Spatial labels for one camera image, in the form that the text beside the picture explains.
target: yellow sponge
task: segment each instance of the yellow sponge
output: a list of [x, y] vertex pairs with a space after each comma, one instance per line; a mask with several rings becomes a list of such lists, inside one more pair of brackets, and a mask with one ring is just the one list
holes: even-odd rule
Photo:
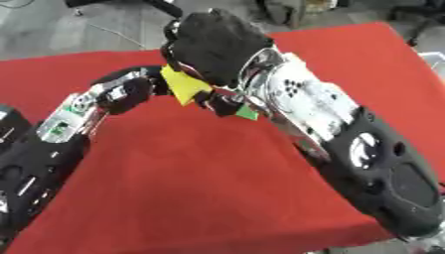
[[183, 72], [176, 72], [165, 65], [161, 70], [162, 76], [167, 81], [170, 89], [175, 94], [181, 105], [185, 106], [193, 101], [193, 96], [199, 91], [212, 91], [212, 87], [207, 83], [195, 79]]

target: concrete floor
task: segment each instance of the concrete floor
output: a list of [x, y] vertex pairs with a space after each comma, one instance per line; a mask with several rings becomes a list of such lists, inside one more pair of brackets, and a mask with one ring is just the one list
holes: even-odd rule
[[[13, 0], [20, 4], [28, 0]], [[251, 0], [176, 0], [186, 12], [225, 8], [234, 14], [258, 23], [252, 15]], [[353, 0], [353, 6], [321, 15], [307, 16], [299, 29], [364, 23], [384, 20], [390, 7], [396, 4], [418, 4], [416, 0]], [[134, 1], [115, 1], [83, 8], [84, 16], [75, 17], [63, 0], [36, 0], [20, 10], [0, 8], [0, 60], [53, 56], [76, 52], [134, 51], [140, 47], [114, 34], [89, 24], [124, 34], [146, 49], [157, 49], [163, 42], [162, 28], [170, 17], [154, 8]], [[288, 28], [258, 23], [266, 32], [289, 31]], [[416, 22], [410, 18], [392, 22], [402, 36]], [[416, 49], [420, 52], [445, 53], [445, 26], [428, 29]], [[407, 253], [397, 241], [377, 243], [366, 247], [333, 249], [331, 253]]]

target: robotic arm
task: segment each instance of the robotic arm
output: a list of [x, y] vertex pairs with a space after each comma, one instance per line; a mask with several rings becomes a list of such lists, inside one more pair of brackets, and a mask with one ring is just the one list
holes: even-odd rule
[[424, 239], [427, 250], [444, 246], [433, 170], [370, 109], [226, 11], [192, 14], [167, 34], [169, 65], [232, 91], [226, 101], [268, 117], [353, 207], [400, 239]]
[[[172, 69], [216, 88], [196, 94], [200, 106], [225, 116], [249, 105], [291, 136], [308, 162], [357, 210], [400, 239], [420, 240], [427, 251], [445, 246], [442, 199], [433, 171], [368, 108], [226, 11], [191, 14], [170, 23], [165, 32], [168, 43], [161, 52]], [[219, 94], [221, 89], [230, 95]], [[159, 66], [138, 66], [98, 80], [85, 93], [71, 94], [36, 127], [10, 111], [24, 134], [6, 143], [0, 156], [3, 247], [58, 192], [108, 114], [126, 112], [150, 94], [169, 93]]]
[[10, 134], [0, 156], [0, 251], [58, 193], [108, 114], [124, 113], [151, 94], [168, 94], [160, 69], [135, 66], [109, 74], [87, 92], [70, 94], [35, 127], [18, 112], [4, 110], [1, 126], [10, 126], [4, 129]]

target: table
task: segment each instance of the table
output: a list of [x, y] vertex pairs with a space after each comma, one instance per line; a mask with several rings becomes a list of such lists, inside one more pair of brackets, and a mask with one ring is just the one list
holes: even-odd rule
[[[444, 179], [444, 86], [388, 25], [273, 37], [386, 119]], [[162, 63], [158, 52], [2, 62], [0, 101], [37, 121], [111, 70]], [[157, 97], [100, 127], [90, 154], [9, 253], [283, 254], [387, 237], [265, 119], [218, 119]]]

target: black chair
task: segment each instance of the black chair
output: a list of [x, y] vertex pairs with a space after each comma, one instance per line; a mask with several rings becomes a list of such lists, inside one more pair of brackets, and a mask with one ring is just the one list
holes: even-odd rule
[[389, 13], [388, 20], [396, 20], [398, 13], [420, 15], [425, 20], [420, 23], [411, 34], [408, 44], [412, 47], [418, 44], [418, 38], [423, 31], [434, 23], [445, 25], [445, 0], [426, 0], [420, 6], [396, 6]]

